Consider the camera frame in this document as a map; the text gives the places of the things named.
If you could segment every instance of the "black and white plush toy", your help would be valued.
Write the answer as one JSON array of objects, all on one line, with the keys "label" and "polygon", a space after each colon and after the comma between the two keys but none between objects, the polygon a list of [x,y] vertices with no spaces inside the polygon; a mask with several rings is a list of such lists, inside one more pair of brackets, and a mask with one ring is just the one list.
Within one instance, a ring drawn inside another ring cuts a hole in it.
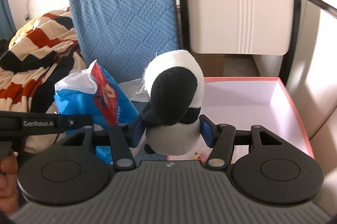
[{"label": "black and white plush toy", "polygon": [[147,152],[179,156],[196,146],[204,85],[200,66],[186,50],[167,52],[150,62],[144,74],[150,101],[142,113]]}]

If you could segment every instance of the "striped blanket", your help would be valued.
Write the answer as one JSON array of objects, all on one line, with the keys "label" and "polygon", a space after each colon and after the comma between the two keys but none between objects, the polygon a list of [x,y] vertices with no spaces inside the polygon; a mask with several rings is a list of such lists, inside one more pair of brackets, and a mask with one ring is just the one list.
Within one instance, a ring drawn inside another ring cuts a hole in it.
[{"label": "striped blanket", "polygon": [[[55,83],[85,67],[70,11],[43,15],[0,59],[0,110],[54,113]],[[30,136],[23,148],[38,153],[56,138]]]}]

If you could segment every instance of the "yellow pillow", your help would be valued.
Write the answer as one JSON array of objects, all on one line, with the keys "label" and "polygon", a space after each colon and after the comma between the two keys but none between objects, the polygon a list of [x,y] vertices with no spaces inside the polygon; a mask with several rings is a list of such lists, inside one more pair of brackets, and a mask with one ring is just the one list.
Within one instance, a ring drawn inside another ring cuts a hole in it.
[{"label": "yellow pillow", "polygon": [[40,19],[42,16],[43,16],[43,15],[37,16],[37,17],[31,19],[31,20],[30,20],[29,22],[27,22],[23,27],[21,27],[21,28],[16,32],[16,35],[11,39],[11,42],[9,43],[9,46],[8,46],[8,47],[11,48],[11,47],[14,45],[15,41],[17,40],[17,38],[18,38],[19,36],[21,36],[21,35],[24,34],[24,33],[27,33],[29,30],[32,30],[33,27],[34,27],[34,22],[35,22],[36,20]]}]

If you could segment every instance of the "blue curtain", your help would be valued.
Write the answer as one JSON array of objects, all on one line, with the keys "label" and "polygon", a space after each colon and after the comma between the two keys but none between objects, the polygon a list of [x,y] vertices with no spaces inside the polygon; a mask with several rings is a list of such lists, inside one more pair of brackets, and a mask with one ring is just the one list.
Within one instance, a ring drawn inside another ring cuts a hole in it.
[{"label": "blue curtain", "polygon": [[15,35],[11,11],[7,0],[0,0],[0,39],[9,40]]}]

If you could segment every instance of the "black plush foot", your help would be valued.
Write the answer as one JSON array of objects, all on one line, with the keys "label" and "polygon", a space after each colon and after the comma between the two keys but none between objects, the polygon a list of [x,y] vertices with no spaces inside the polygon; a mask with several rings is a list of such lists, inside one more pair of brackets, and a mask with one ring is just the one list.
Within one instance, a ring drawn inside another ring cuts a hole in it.
[{"label": "black plush foot", "polygon": [[152,148],[150,147],[149,144],[145,144],[145,145],[144,145],[144,150],[145,150],[145,152],[146,152],[147,154],[154,154],[154,153],[156,153],[154,150],[152,150]]}]

